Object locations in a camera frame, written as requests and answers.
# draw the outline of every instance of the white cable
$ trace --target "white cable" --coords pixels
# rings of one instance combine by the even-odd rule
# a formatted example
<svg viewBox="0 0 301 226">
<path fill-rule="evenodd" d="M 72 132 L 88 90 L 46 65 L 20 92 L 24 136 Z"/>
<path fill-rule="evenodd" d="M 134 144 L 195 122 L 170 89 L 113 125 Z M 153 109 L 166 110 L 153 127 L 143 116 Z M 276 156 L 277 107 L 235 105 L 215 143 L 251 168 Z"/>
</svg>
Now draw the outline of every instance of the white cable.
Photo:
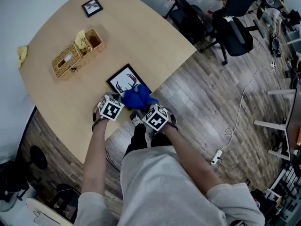
<svg viewBox="0 0 301 226">
<path fill-rule="evenodd" d="M 58 191 L 58 192 L 56 193 L 56 195 L 57 195 L 59 192 L 62 192 L 62 191 L 68 191 L 68 190 L 73 190 L 73 191 L 75 191 L 75 192 L 80 196 L 80 194 L 79 194 L 76 190 L 74 190 L 73 188 L 68 188 L 68 189 L 64 189 L 64 190 Z"/>
<path fill-rule="evenodd" d="M 258 70 L 255 72 L 255 74 L 253 75 L 252 79 L 251 79 L 251 80 L 249 81 L 249 83 L 247 83 L 247 85 L 245 86 L 244 91 L 243 91 L 243 93 L 242 93 L 242 95 L 241 95 L 241 98 L 240 98 L 240 102 L 239 102 L 239 109 L 238 109 L 238 113 L 237 113 L 237 117 L 236 117 L 235 127 L 234 127 L 234 129 L 228 128 L 228 129 L 225 130 L 225 135 L 226 135 L 226 136 L 229 136 L 229 137 L 231 136 L 230 141 L 228 142 L 228 144 L 227 144 L 226 146 L 222 147 L 220 150 L 225 149 L 227 146 L 230 145 L 230 143 L 231 143 L 231 141 L 232 141 L 234 131 L 236 130 L 237 124 L 238 124 L 238 117 L 239 117 L 239 113 L 240 113 L 240 109 L 241 109 L 241 101 L 243 100 L 244 93 L 245 93 L 246 88 L 248 87 L 248 85 L 251 84 L 251 82 L 252 82 L 253 79 L 255 78 L 256 74 L 257 74 L 260 70 L 262 70 L 263 68 L 265 68 L 266 71 L 267 71 L 269 74 L 272 74 L 272 73 L 275 71 L 275 68 L 272 68 L 272 70 L 269 70 L 269 68 L 265 65 L 265 62 L 264 62 L 264 59 L 263 59 L 263 56 L 262 56 L 262 52 L 261 52 L 261 50 L 260 50 L 259 38 L 260 38 L 260 36 L 257 38 L 257 41 L 258 41 L 258 48 L 259 48 L 259 51 L 260 51 L 261 58 L 262 58 L 262 61 L 263 61 L 264 66 L 261 67 L 260 69 L 258 69 Z"/>
</svg>

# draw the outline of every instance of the wooden table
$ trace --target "wooden table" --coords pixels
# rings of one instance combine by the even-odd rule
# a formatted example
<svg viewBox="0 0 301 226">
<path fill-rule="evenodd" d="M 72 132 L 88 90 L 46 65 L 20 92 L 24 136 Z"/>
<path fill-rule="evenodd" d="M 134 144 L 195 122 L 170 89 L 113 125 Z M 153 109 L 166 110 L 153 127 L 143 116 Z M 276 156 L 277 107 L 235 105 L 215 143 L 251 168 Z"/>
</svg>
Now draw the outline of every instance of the wooden table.
<svg viewBox="0 0 301 226">
<path fill-rule="evenodd" d="M 196 49 L 167 21 L 139 0 L 98 0 L 103 10 L 87 18 L 81 5 L 69 0 L 42 26 L 29 44 L 20 68 L 24 84 L 50 128 L 84 162 L 92 135 L 92 109 L 111 91 L 106 80 L 130 63 L 154 91 Z M 69 80 L 58 80 L 52 60 L 71 44 L 76 34 L 95 28 L 107 45 Z M 124 109 L 109 122 L 106 138 L 125 120 Z"/>
<path fill-rule="evenodd" d="M 26 199 L 27 206 L 33 212 L 43 213 L 55 222 L 59 223 L 61 226 L 72 226 L 73 224 L 70 223 L 68 220 L 63 218 L 57 212 L 53 211 L 51 208 L 47 207 L 45 204 L 41 203 L 40 201 L 27 198 Z"/>
<path fill-rule="evenodd" d="M 287 116 L 285 124 L 274 124 L 264 121 L 254 121 L 255 125 L 282 130 L 285 133 L 286 143 L 288 147 L 288 156 L 269 150 L 268 152 L 291 161 L 293 159 L 293 151 L 297 149 L 297 139 L 301 127 L 301 85 L 298 84 L 296 89 L 269 90 L 268 95 L 293 94 L 293 102 Z"/>
</svg>

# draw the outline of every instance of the black pants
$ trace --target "black pants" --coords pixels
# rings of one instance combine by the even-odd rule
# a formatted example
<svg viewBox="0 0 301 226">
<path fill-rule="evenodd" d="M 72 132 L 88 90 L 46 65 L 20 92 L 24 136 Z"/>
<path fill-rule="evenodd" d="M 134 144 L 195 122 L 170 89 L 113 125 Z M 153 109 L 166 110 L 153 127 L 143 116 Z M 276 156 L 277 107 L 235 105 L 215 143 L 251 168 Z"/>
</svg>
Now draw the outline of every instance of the black pants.
<svg viewBox="0 0 301 226">
<path fill-rule="evenodd" d="M 135 127 L 134 135 L 131 139 L 131 144 L 127 147 L 127 151 L 124 154 L 128 154 L 133 150 L 139 150 L 147 148 L 145 140 L 146 128 L 143 124 L 139 124 Z M 157 133 L 151 141 L 151 147 L 161 146 L 161 145 L 172 145 L 170 140 L 163 133 Z"/>
<path fill-rule="evenodd" d="M 298 80 L 297 80 L 297 74 L 295 72 L 295 68 L 297 67 L 297 61 L 298 61 L 298 56 L 296 55 L 296 53 L 292 53 L 292 60 L 291 60 L 291 69 L 290 71 L 290 75 L 291 75 L 291 86 L 290 89 L 296 89 L 297 84 L 298 84 Z M 299 63 L 298 66 L 298 72 L 301 72 L 301 62 Z"/>
</svg>

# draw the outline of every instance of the yellow cloth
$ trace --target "yellow cloth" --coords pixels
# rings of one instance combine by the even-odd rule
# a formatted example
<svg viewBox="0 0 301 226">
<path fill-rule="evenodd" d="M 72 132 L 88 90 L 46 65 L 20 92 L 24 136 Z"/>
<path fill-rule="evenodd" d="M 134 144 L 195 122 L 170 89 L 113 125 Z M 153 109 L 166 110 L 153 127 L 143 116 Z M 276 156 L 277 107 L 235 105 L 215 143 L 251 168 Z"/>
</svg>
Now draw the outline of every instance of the yellow cloth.
<svg viewBox="0 0 301 226">
<path fill-rule="evenodd" d="M 88 47 L 85 38 L 85 30 L 79 31 L 76 35 L 75 44 L 79 47 L 79 49 L 84 49 Z"/>
<path fill-rule="evenodd" d="M 17 54 L 18 54 L 18 68 L 21 67 L 23 61 L 25 60 L 27 56 L 27 46 L 21 46 L 17 48 Z"/>
</svg>

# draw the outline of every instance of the power strip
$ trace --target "power strip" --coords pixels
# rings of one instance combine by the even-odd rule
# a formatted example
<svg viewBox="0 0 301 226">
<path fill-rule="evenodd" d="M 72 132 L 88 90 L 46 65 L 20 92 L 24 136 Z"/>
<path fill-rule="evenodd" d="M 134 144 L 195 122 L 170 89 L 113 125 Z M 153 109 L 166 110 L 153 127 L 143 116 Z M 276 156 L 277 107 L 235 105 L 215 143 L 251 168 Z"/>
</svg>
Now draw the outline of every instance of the power strip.
<svg viewBox="0 0 301 226">
<path fill-rule="evenodd" d="M 215 155 L 214 155 L 214 157 L 213 157 L 213 159 L 212 159 L 212 161 L 211 161 L 211 164 L 216 164 L 217 163 L 217 161 L 218 161 L 218 158 L 220 157 L 222 155 L 222 150 L 218 150 L 216 153 L 215 153 Z"/>
</svg>

